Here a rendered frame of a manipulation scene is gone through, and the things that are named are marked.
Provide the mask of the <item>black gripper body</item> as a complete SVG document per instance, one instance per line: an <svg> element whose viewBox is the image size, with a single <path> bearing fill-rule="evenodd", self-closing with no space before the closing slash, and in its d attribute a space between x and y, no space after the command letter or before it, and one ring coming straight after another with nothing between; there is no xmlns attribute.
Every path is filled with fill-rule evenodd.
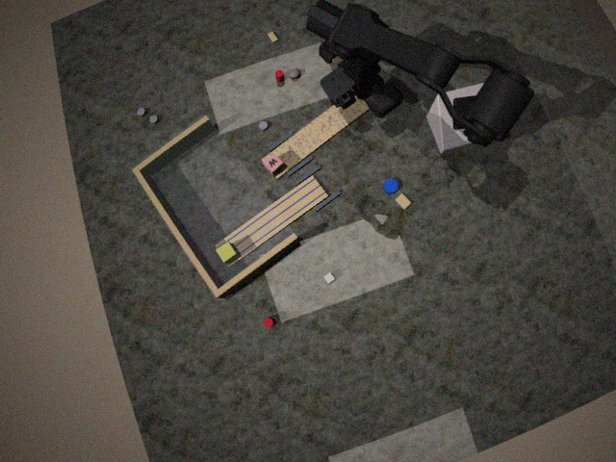
<svg viewBox="0 0 616 462"><path fill-rule="evenodd" d="M328 51L330 47L325 45L326 42L327 40L319 47L320 56L326 63L331 64L332 60L337 57L337 55ZM361 77L363 80L363 93L367 96L370 95L366 103L377 118L384 117L403 102L403 94L393 83L389 83L380 88L381 84L384 82L377 73L381 71L381 67L378 65L378 63L382 61L381 59L378 58L375 63L368 65L359 65L354 63L351 59L342 59L343 61L338 64L338 68L341 68L342 64L346 61L352 73Z"/></svg>

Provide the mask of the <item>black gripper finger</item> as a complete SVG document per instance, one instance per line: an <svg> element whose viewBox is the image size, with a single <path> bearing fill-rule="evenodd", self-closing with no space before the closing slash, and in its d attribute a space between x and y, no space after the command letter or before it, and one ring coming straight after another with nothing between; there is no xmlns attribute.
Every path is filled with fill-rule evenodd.
<svg viewBox="0 0 616 462"><path fill-rule="evenodd" d="M384 86L384 83L381 84L380 88L382 88L383 86ZM357 95L357 98L361 100L366 100L368 97L370 97L370 95L367 96L365 93L363 93L363 91Z"/></svg>

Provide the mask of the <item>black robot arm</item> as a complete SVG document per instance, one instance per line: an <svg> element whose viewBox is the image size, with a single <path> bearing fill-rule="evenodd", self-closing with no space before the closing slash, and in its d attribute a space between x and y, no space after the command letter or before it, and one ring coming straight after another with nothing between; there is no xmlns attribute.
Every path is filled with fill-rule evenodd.
<svg viewBox="0 0 616 462"><path fill-rule="evenodd" d="M347 3L342 10L320 0L307 15L306 29L327 40L333 54L359 65L379 58L438 92L453 128L466 129L463 133L473 144L487 147L493 140L504 141L534 96L527 88L529 80L499 59L463 56L441 42L433 45L407 36L391 29L367 6ZM460 64L488 64L494 69L477 95L454 98L452 106L444 89ZM321 86L334 106L344 110L356 102L362 82L345 61L321 79Z"/></svg>

